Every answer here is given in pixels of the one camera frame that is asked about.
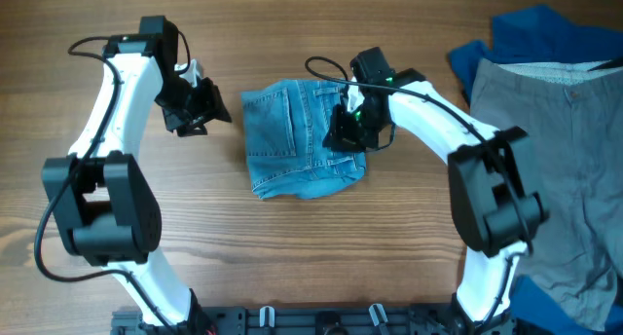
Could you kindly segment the light blue denim jeans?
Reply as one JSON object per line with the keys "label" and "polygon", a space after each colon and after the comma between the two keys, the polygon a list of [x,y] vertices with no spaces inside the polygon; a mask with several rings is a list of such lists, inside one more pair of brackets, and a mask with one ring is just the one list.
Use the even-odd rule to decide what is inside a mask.
{"label": "light blue denim jeans", "polygon": [[363,178],[364,154],[335,152],[322,145],[342,87],[327,81],[281,80],[240,95],[246,163],[252,192],[259,199],[317,199]]}

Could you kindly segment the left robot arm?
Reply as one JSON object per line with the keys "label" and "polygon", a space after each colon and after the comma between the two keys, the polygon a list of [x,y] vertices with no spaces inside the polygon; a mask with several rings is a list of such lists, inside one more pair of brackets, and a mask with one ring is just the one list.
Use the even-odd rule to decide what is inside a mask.
{"label": "left robot arm", "polygon": [[203,135],[212,120],[229,122],[217,86],[193,59],[183,33],[163,16],[144,17],[134,34],[104,39],[96,59],[102,85],[79,138],[49,158],[42,182],[65,250],[84,258],[96,277],[115,278],[138,306],[133,331],[213,334],[215,323],[160,249],[162,215],[138,161],[153,106],[178,136]]}

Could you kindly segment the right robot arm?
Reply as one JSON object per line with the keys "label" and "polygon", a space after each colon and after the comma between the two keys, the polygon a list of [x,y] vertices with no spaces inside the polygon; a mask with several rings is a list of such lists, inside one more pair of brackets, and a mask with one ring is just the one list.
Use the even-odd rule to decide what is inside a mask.
{"label": "right robot arm", "polygon": [[323,144],[340,152],[381,150],[385,128],[407,130],[446,165],[451,214],[466,246],[450,328],[481,334],[500,325],[510,304],[516,264],[549,204],[528,134],[480,122],[444,99],[413,68],[391,68],[378,47],[343,69],[343,98],[332,111]]}

